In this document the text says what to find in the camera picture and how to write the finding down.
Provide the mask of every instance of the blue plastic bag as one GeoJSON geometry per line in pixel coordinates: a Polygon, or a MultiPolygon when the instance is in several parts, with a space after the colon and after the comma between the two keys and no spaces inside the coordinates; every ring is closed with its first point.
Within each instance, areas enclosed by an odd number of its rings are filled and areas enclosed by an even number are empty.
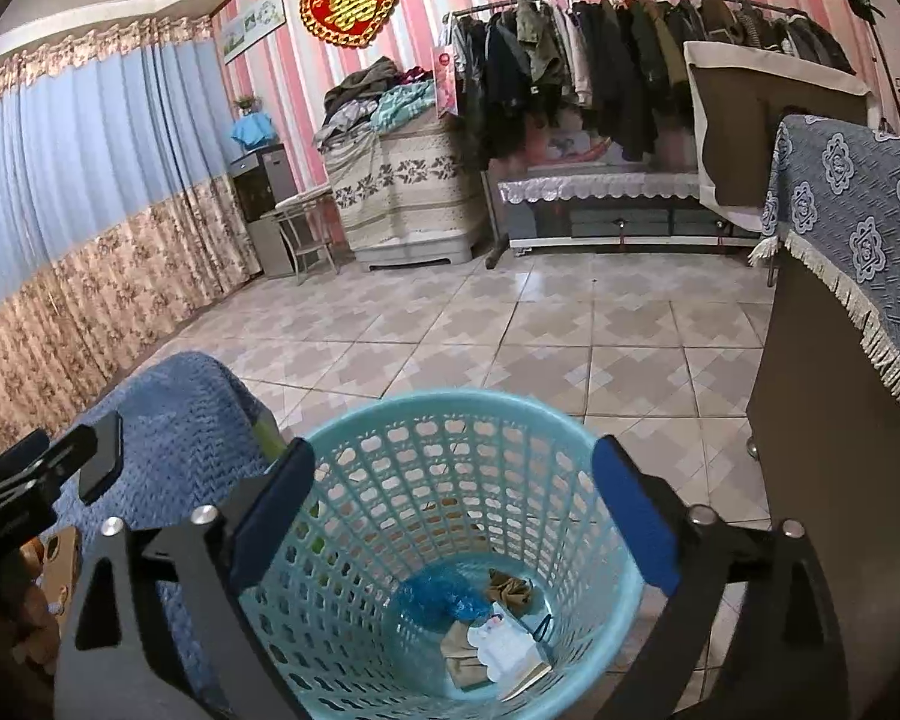
{"type": "Polygon", "coordinates": [[[431,631],[446,629],[454,620],[471,623],[492,611],[470,581],[447,565],[424,568],[406,579],[394,600],[410,620],[431,631]]]}

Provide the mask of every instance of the blue knitted blanket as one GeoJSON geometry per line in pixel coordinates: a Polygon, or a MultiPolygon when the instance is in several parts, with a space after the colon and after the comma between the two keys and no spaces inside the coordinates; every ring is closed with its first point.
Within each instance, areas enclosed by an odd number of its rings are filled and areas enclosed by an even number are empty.
{"type": "MultiPolygon", "coordinates": [[[[265,472],[274,459],[265,457],[254,433],[259,420],[272,419],[269,412],[204,354],[178,354],[134,376],[77,422],[95,422],[111,410],[124,419],[120,478],[89,507],[71,479],[55,505],[53,531],[76,525],[84,550],[108,517],[133,528],[179,522],[201,504],[223,501],[238,480],[265,472]]],[[[164,584],[160,597],[192,688],[213,700],[217,681],[194,640],[179,587],[164,584]]]]}

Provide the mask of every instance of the metal bolt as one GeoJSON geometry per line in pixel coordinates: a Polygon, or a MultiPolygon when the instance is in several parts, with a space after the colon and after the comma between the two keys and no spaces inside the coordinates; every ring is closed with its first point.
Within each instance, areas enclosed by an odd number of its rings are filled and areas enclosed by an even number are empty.
{"type": "Polygon", "coordinates": [[[100,526],[100,532],[103,533],[103,536],[116,536],[123,529],[124,521],[120,517],[108,517],[103,520],[103,525],[100,526]]]}
{"type": "Polygon", "coordinates": [[[690,509],[690,521],[694,525],[712,525],[717,521],[717,512],[709,506],[698,505],[690,509]]]}
{"type": "Polygon", "coordinates": [[[220,515],[220,510],[216,506],[197,506],[190,513],[190,522],[194,525],[209,525],[220,515]]]}
{"type": "Polygon", "coordinates": [[[783,522],[783,535],[790,538],[803,538],[806,535],[806,528],[796,519],[787,519],[783,522]]]}

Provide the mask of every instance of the floral pattern cloth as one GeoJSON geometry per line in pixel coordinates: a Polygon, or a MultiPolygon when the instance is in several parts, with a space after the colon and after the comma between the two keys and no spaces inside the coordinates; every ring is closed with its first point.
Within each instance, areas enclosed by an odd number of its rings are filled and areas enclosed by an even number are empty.
{"type": "Polygon", "coordinates": [[[117,224],[0,305],[0,452],[56,434],[200,308],[259,271],[221,176],[117,224]]]}
{"type": "Polygon", "coordinates": [[[764,235],[796,233],[852,279],[900,352],[900,136],[810,116],[780,129],[764,235]]]}

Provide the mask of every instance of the tablecloth fringe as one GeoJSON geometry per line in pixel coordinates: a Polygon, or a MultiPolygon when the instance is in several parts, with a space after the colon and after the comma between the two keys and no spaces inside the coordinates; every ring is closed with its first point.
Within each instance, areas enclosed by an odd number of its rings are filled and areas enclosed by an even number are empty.
{"type": "MultiPolygon", "coordinates": [[[[762,241],[761,245],[768,241],[777,241],[776,245],[779,246],[779,239],[776,237],[762,241]]],[[[821,255],[810,242],[801,238],[793,230],[787,231],[783,238],[783,245],[823,281],[847,309],[847,314],[850,315],[854,326],[863,331],[860,346],[866,352],[866,357],[880,374],[884,386],[900,404],[900,350],[883,328],[880,322],[880,310],[874,306],[874,303],[871,303],[871,300],[850,276],[844,274],[821,255]]]]}

